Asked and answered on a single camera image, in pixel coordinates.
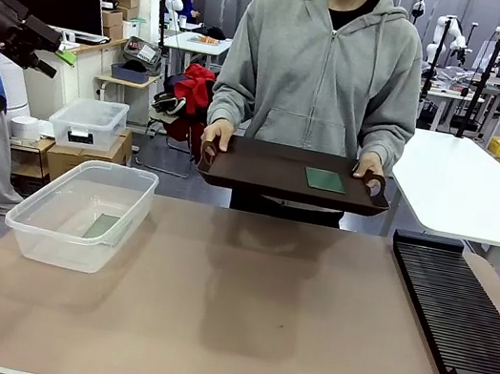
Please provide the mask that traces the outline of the person's right hand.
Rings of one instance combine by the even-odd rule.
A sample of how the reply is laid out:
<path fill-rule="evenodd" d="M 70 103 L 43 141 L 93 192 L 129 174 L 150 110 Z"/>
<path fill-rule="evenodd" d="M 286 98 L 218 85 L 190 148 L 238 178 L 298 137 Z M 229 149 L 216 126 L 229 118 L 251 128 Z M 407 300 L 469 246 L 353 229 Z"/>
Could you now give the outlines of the person's right hand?
<path fill-rule="evenodd" d="M 218 119 L 206 126 L 201 137 L 201 145 L 206 147 L 213 143 L 219 151 L 225 153 L 234 132 L 234 125 L 229 120 Z"/>

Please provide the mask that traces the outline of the person's left hand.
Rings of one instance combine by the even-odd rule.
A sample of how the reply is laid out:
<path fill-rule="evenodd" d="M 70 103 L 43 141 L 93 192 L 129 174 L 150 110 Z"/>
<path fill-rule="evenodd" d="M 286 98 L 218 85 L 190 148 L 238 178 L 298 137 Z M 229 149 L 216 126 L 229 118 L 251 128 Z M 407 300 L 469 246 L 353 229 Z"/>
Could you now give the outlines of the person's left hand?
<path fill-rule="evenodd" d="M 361 178 L 365 176 L 366 173 L 370 172 L 382 176 L 384 173 L 383 169 L 382 161 L 377 153 L 363 152 L 357 161 L 352 175 Z"/>

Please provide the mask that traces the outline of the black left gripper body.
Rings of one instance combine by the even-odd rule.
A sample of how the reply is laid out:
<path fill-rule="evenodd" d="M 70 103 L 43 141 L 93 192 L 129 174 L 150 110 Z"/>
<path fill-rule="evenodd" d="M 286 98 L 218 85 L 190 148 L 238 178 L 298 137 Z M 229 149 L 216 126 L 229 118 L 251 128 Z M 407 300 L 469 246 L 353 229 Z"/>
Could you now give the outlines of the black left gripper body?
<path fill-rule="evenodd" d="M 56 53 L 61 36 L 19 1 L 0 0 L 0 52 L 16 65 L 28 66 L 37 51 Z"/>

